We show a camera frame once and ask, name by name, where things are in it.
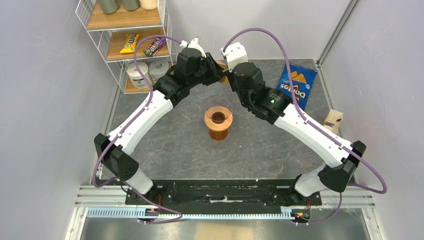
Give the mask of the brown paper coffee filter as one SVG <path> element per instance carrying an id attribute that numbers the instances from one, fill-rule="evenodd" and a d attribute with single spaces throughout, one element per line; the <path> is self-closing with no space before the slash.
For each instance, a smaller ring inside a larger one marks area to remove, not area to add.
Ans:
<path id="1" fill-rule="evenodd" d="M 228 66 L 221 60 L 215 60 L 216 64 L 219 66 L 219 70 L 221 71 L 221 78 L 218 81 L 221 84 L 230 85 L 228 76 L 226 73 L 228 72 Z"/>

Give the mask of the amber glass carafe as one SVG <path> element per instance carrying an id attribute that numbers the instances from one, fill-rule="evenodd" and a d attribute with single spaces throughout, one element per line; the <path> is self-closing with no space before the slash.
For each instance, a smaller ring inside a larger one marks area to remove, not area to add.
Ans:
<path id="1" fill-rule="evenodd" d="M 228 129 L 222 131 L 209 130 L 209 136 L 215 141 L 222 141 L 228 136 Z"/>

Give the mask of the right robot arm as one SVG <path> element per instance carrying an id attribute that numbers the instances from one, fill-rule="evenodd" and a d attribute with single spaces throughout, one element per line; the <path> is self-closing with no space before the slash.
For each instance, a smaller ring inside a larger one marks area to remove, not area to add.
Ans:
<path id="1" fill-rule="evenodd" d="M 326 189 L 342 193 L 359 165 L 366 145 L 343 139 L 297 109 L 282 91 L 266 86 L 262 71 L 252 62 L 243 62 L 227 74 L 232 91 L 243 107 L 257 118 L 287 131 L 317 153 L 324 164 L 298 176 L 288 191 L 289 200 L 300 205 L 311 195 Z"/>

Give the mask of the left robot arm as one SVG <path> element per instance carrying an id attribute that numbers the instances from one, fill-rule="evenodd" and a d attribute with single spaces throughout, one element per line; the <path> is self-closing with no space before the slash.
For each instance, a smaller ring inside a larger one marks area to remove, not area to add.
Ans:
<path id="1" fill-rule="evenodd" d="M 94 138 L 97 162 L 113 173 L 113 180 L 120 180 L 137 191 L 144 204 L 152 204 L 157 198 L 154 183 L 131 157 L 132 152 L 160 118 L 189 96 L 192 88 L 214 84 L 224 75 L 225 69 L 210 53 L 184 48 L 177 55 L 176 64 L 156 81 L 135 112 L 115 130 Z"/>

